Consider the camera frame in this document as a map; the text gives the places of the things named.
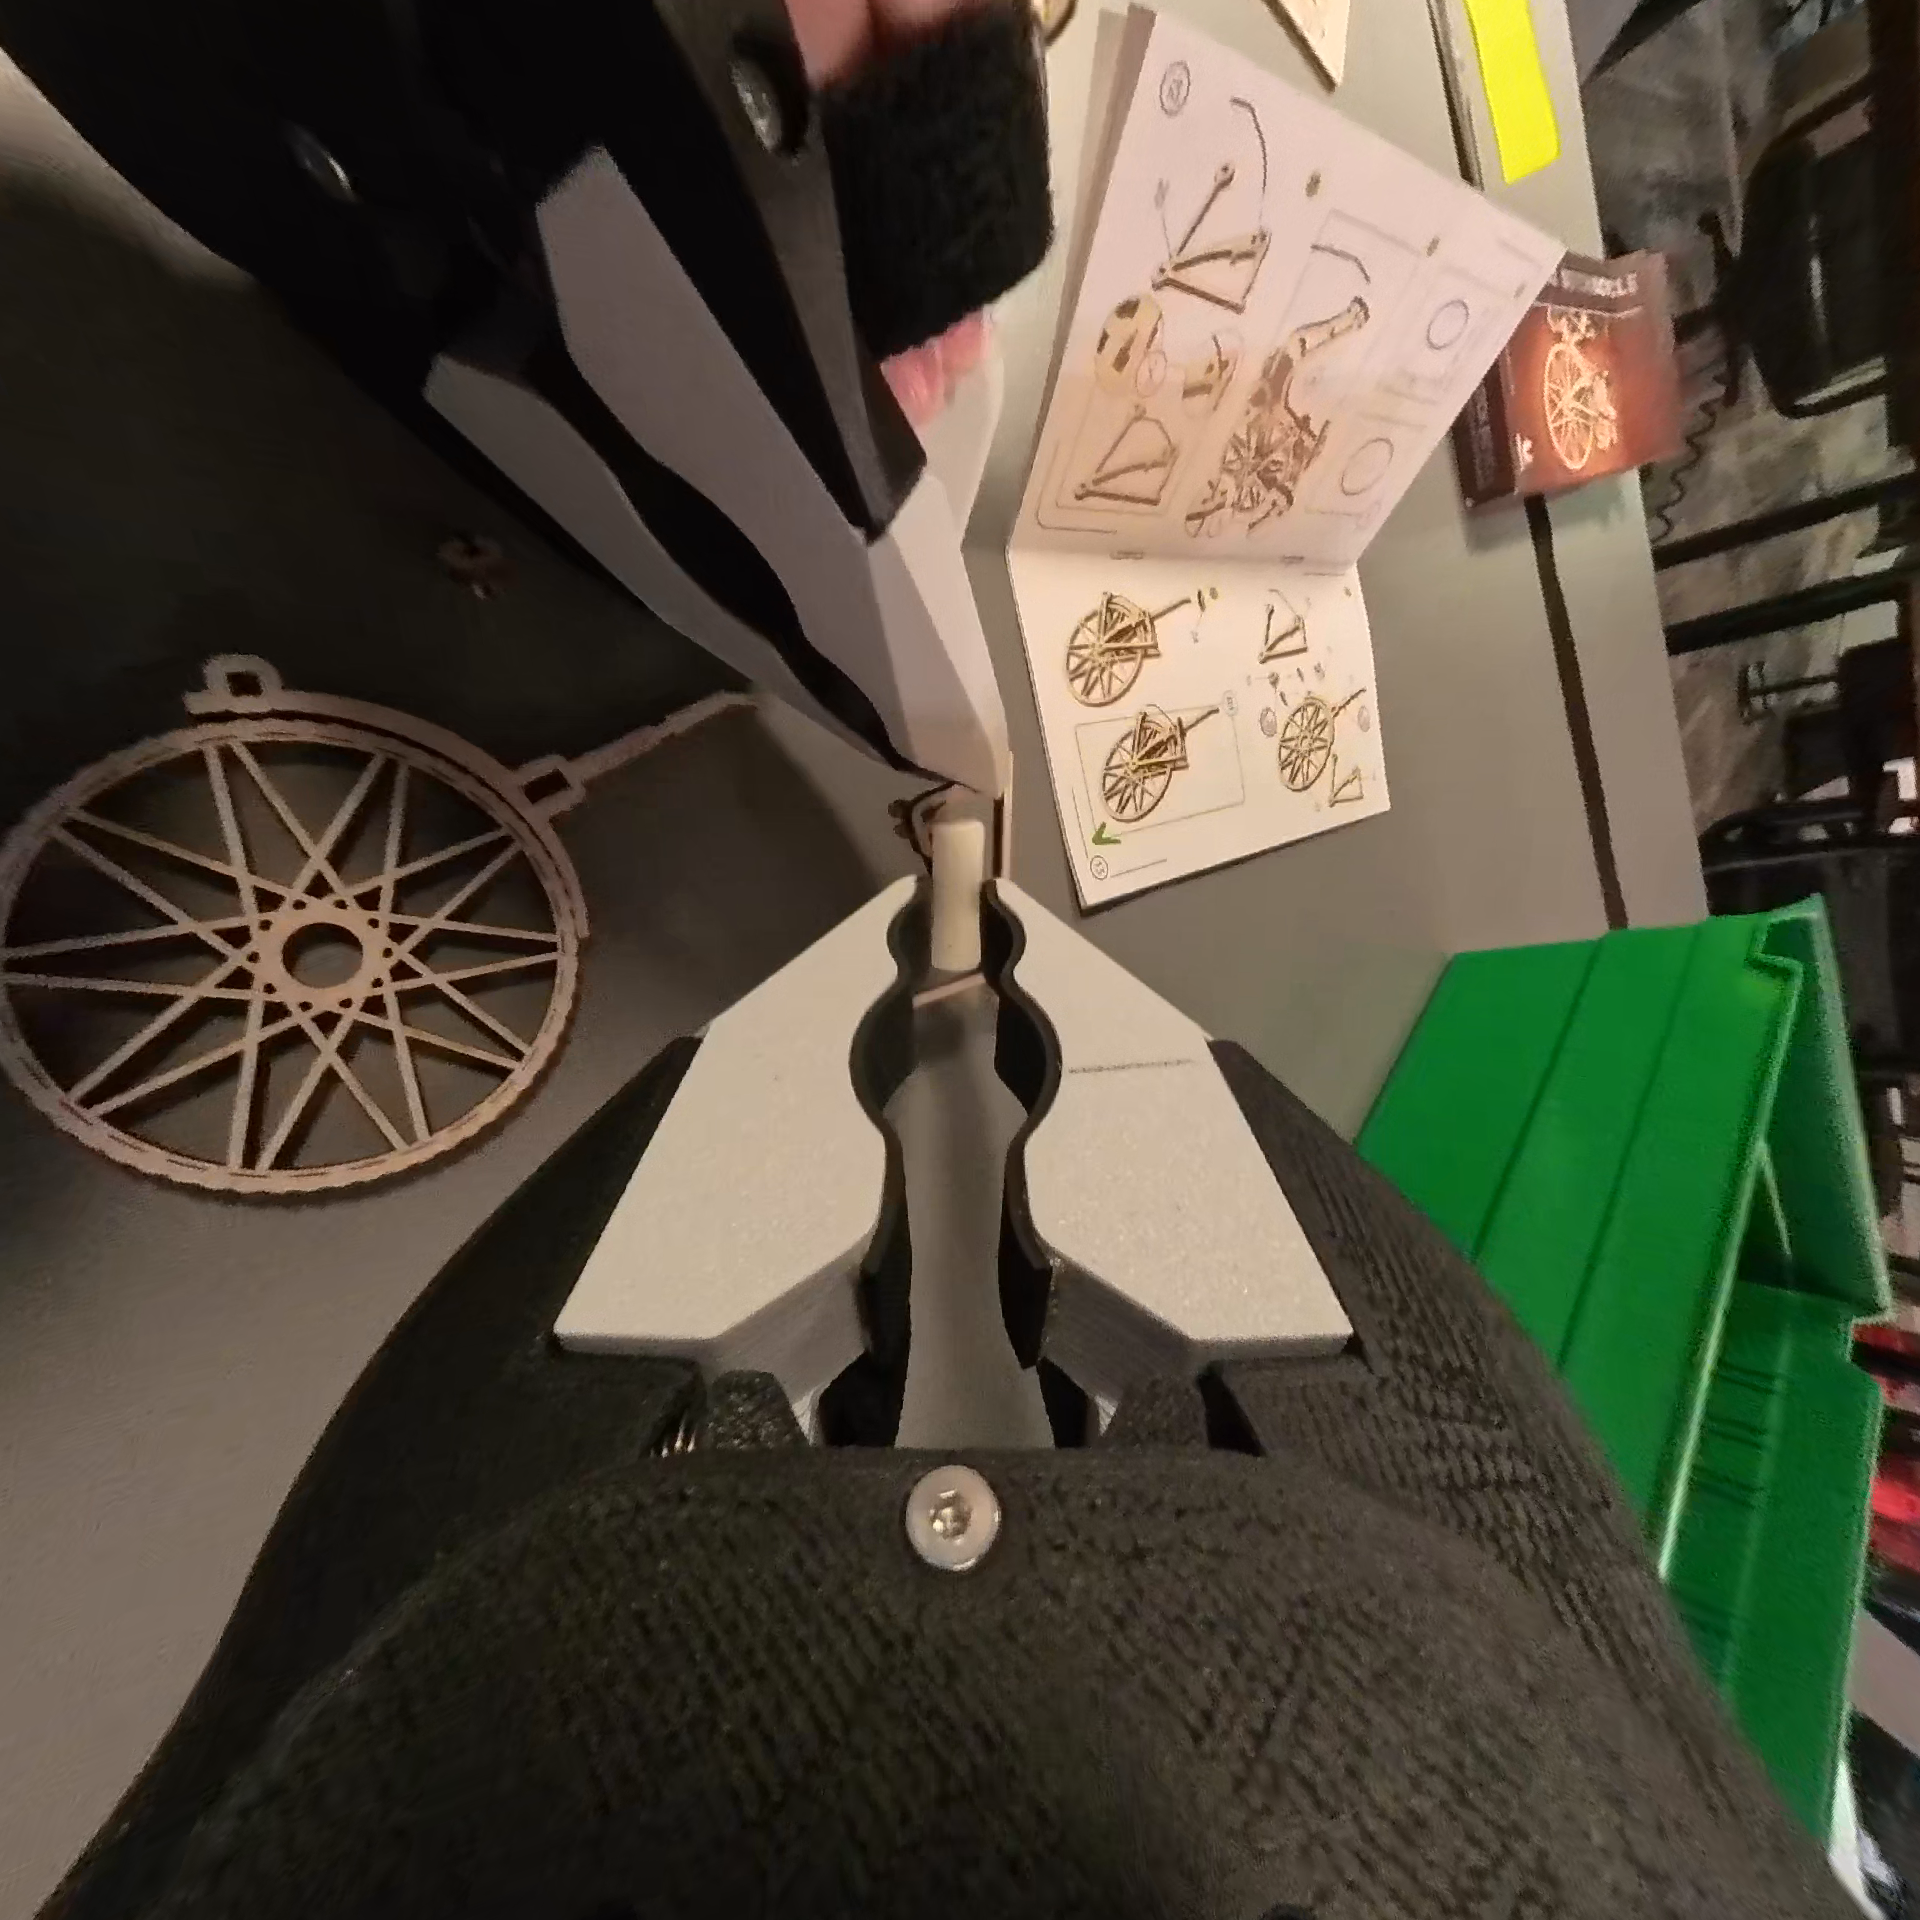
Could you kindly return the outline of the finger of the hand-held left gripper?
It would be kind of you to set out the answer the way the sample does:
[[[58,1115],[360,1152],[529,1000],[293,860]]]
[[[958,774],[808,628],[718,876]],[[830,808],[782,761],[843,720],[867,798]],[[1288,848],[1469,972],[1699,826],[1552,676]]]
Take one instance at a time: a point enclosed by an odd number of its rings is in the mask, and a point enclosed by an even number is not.
[[[879,761],[920,777],[899,725],[819,641],[875,641],[871,550],[807,482],[774,510],[774,555],[656,460],[598,401],[555,338],[522,369],[440,352],[424,402],[517,494],[641,604],[743,681],[774,692]]]
[[[1000,796],[1005,712],[941,476],[920,467],[888,524],[859,533],[606,150],[536,226],[568,360],[773,569],[807,656],[864,697],[882,747]]]

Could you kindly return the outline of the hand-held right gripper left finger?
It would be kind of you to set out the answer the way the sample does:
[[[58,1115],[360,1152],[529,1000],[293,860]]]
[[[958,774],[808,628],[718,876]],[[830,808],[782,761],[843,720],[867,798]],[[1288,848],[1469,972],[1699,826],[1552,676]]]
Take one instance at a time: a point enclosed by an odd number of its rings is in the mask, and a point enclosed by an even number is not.
[[[566,1297],[573,1354],[766,1374],[830,1445],[898,1441],[927,882],[895,881],[709,1021]]]

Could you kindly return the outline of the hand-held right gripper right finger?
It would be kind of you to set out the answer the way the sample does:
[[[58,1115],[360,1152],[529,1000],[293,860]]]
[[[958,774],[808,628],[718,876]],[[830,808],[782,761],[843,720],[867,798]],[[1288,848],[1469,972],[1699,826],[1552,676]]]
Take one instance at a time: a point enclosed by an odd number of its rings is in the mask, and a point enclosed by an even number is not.
[[[979,901],[1005,1149],[999,1313],[1051,1441],[1125,1395],[1323,1360],[1353,1321],[1210,1035],[1007,881]]]

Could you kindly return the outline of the wooden spoked wheel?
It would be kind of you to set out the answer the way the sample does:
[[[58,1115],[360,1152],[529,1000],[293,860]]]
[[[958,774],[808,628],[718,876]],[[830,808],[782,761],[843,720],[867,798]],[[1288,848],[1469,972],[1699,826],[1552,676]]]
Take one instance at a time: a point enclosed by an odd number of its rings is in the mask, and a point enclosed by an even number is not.
[[[411,1177],[498,1126],[568,1034],[573,796],[557,768],[234,676],[7,835],[5,1078],[159,1185]]]

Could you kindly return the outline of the pale wax stick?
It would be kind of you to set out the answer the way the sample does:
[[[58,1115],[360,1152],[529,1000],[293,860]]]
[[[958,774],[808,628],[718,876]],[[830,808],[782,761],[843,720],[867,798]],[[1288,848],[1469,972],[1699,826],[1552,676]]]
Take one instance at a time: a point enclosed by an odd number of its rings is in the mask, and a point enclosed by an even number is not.
[[[979,981],[979,898],[992,877],[986,820],[941,808],[927,827],[927,985],[915,1006],[930,1006]]]

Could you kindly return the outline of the wooden parts sheet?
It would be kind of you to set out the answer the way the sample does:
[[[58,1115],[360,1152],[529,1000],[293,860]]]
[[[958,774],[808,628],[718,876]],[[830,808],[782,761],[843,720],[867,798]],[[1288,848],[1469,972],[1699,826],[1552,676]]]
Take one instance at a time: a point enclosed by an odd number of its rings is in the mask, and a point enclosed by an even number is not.
[[[1321,83],[1336,90],[1345,77],[1353,3],[1347,0],[1282,0],[1263,3],[1297,42]]]

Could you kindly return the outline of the dark red model kit box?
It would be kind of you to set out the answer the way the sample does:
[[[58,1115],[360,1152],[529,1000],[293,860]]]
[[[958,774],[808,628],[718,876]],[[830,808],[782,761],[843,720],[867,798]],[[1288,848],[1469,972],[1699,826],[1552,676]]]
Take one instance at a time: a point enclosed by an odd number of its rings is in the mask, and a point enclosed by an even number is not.
[[[1567,254],[1454,422],[1469,510],[1672,460],[1681,379],[1663,251]]]

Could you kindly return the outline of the person's left hand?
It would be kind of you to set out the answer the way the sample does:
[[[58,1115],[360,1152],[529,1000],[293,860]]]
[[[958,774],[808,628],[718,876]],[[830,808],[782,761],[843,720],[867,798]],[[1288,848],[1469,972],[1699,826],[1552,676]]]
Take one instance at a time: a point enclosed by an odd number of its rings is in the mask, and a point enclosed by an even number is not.
[[[1048,110],[1029,4],[787,3],[822,110],[855,330],[906,421],[983,360],[1048,251]]]

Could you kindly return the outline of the white instruction booklet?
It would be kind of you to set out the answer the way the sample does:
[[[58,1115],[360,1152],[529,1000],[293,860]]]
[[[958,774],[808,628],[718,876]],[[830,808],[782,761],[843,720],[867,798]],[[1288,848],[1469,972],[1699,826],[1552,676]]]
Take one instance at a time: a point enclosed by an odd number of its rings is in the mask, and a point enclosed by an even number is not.
[[[1083,907],[1386,812],[1357,562],[1561,260],[1173,13],[1094,73],[1005,550]]]

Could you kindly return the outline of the green plastic bin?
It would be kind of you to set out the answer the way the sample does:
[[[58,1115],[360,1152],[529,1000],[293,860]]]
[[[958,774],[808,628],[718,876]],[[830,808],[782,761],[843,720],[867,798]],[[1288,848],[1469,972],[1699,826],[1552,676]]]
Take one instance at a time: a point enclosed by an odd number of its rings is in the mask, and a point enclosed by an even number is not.
[[[1847,1302],[1736,1280],[1681,1452],[1659,1571],[1696,1659],[1819,1845],[1848,1721],[1880,1392]]]
[[[1819,898],[1440,974],[1357,1149],[1546,1357],[1670,1552],[1742,1257],[1888,1306]]]

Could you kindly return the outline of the yellow sticky note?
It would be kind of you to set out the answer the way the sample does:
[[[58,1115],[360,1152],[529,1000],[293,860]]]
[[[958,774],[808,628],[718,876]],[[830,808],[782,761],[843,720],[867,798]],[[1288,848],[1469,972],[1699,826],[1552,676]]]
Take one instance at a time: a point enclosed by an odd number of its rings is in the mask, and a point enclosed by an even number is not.
[[[1563,150],[1531,3],[1464,3],[1499,179],[1513,185]]]

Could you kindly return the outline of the black office chair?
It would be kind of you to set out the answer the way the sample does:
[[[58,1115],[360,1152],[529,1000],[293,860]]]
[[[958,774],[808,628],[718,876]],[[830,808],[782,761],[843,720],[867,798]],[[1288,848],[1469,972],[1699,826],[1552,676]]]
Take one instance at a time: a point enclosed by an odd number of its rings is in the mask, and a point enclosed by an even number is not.
[[[1675,336],[1719,336],[1725,408],[1738,404],[1749,378],[1784,421],[1890,396],[1878,155],[1872,86],[1857,80],[1763,146],[1744,182],[1736,236],[1714,208],[1696,219],[1711,251],[1711,297]]]

